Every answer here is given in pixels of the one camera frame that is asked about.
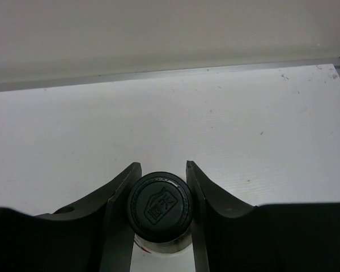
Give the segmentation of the dark sauce bottle black cap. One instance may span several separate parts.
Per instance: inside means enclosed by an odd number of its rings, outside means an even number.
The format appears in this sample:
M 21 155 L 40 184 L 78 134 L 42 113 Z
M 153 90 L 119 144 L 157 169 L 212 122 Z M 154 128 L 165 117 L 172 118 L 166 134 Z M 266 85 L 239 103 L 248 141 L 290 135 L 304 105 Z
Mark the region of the dark sauce bottle black cap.
M 180 254 L 192 244 L 192 194 L 173 173 L 152 172 L 136 181 L 128 195 L 127 217 L 135 244 L 149 254 Z

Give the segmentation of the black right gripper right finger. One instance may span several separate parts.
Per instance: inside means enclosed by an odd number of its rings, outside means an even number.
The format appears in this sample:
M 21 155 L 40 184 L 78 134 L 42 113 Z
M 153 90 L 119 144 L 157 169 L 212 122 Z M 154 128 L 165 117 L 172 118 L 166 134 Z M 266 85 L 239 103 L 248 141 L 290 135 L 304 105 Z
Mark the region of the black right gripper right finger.
M 340 271 L 340 203 L 252 206 L 186 164 L 197 271 Z

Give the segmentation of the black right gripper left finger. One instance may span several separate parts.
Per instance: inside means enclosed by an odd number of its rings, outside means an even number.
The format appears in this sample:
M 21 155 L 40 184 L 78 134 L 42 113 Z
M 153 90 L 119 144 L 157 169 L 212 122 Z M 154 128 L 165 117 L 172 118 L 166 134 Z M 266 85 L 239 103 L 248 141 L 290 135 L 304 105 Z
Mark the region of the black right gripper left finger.
M 0 207 L 0 271 L 129 271 L 134 244 L 126 212 L 139 163 L 52 214 Z

